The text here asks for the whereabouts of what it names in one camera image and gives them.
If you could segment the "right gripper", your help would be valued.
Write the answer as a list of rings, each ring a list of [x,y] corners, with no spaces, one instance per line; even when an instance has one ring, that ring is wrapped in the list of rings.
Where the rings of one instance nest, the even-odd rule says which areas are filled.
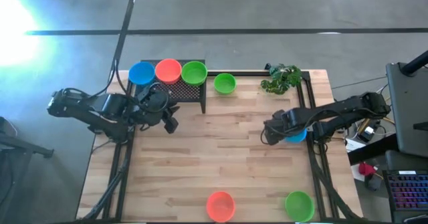
[[[284,110],[274,112],[272,118],[264,121],[263,125],[261,142],[270,146],[278,144],[287,136],[297,135],[299,132],[303,131],[301,126],[292,124],[288,112]]]

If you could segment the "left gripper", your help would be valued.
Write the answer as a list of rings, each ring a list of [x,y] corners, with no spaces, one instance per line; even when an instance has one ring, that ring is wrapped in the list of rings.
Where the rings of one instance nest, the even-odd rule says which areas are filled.
[[[140,125],[140,131],[148,130],[151,126],[164,122],[164,129],[172,134],[177,129],[179,123],[173,114],[180,108],[177,102],[171,102],[169,93],[152,87],[161,84],[155,82],[150,86],[145,86],[144,90],[135,96],[138,106],[133,110],[133,121]]]

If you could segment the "black perforated metal rack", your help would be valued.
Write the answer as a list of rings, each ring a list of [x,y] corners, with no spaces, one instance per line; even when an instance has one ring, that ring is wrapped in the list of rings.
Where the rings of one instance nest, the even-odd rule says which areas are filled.
[[[142,62],[151,63],[154,67],[161,60],[142,60]],[[193,60],[177,60],[182,66],[187,62]],[[188,102],[188,103],[200,103],[201,111],[204,114],[206,110],[206,91],[207,85],[204,82],[200,86],[192,86],[180,79],[177,83],[167,85],[159,84],[151,88],[151,90],[159,89],[169,93],[169,99],[171,102]],[[144,90],[143,86],[136,86],[134,96],[137,96]]]

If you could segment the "green artificial plant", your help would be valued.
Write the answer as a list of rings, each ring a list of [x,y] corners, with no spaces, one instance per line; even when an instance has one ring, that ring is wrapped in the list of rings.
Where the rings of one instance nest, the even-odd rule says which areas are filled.
[[[267,93],[282,95],[301,83],[302,71],[300,68],[284,64],[271,66],[268,70],[271,80],[262,80],[260,83],[261,88]]]

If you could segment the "white paper sheet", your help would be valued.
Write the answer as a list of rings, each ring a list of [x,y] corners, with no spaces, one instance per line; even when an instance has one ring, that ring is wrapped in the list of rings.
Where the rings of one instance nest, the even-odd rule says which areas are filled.
[[[364,182],[365,176],[359,172],[359,164],[352,165],[351,171],[355,180]]]
[[[365,147],[365,146],[366,146],[366,144],[363,144],[361,142],[357,142],[355,140],[348,139],[348,138],[346,139],[345,147],[346,147],[346,151],[347,152],[352,152],[352,151],[354,151],[356,149],[359,149],[359,148],[362,148],[362,147]]]

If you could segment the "black and white adapter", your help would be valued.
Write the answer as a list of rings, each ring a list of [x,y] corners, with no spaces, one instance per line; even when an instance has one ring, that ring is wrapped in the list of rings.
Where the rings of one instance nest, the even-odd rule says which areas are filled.
[[[357,132],[358,139],[362,140],[363,142],[369,142],[374,135],[375,131],[370,126],[360,127]]]

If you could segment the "black flat bar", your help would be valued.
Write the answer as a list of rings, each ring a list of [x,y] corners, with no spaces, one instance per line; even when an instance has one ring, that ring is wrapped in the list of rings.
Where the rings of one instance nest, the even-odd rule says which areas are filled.
[[[374,143],[351,150],[348,153],[350,165],[364,162],[368,159],[383,155],[388,150],[398,151],[397,135],[392,134]]]

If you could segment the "small red object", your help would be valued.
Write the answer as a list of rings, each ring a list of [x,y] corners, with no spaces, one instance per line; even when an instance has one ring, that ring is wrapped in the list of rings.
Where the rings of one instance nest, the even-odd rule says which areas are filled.
[[[377,172],[377,170],[373,166],[371,166],[371,165],[369,165],[369,164],[367,164],[365,162],[361,162],[358,165],[358,172],[361,175],[363,175],[363,176],[366,177],[366,176],[375,174]]]

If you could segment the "dark grey flat monitor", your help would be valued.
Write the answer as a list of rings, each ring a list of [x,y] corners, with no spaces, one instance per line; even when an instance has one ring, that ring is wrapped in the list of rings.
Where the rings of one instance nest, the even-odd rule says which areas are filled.
[[[387,64],[386,73],[399,150],[428,158],[428,130],[414,129],[428,122],[428,70],[409,77],[397,64]]]

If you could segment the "laptop with glowing keyboard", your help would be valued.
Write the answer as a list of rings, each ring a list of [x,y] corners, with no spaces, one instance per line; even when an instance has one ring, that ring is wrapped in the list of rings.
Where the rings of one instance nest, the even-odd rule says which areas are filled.
[[[428,224],[428,158],[388,150],[383,171],[391,219],[396,224]],[[399,171],[416,171],[400,175]]]

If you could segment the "black stand with legs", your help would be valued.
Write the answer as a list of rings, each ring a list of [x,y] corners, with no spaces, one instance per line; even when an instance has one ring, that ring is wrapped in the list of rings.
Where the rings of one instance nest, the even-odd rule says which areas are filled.
[[[53,149],[47,149],[3,133],[0,133],[0,144],[3,144],[8,147],[12,147],[12,148],[25,149],[33,153],[41,154],[45,158],[52,157],[54,153]]]

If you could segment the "black monitor pole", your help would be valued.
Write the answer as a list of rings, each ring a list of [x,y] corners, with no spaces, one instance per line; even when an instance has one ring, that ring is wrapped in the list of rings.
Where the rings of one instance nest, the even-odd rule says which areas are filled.
[[[400,63],[399,68],[402,74],[413,77],[416,72],[428,64],[428,50],[417,56],[407,64]]]

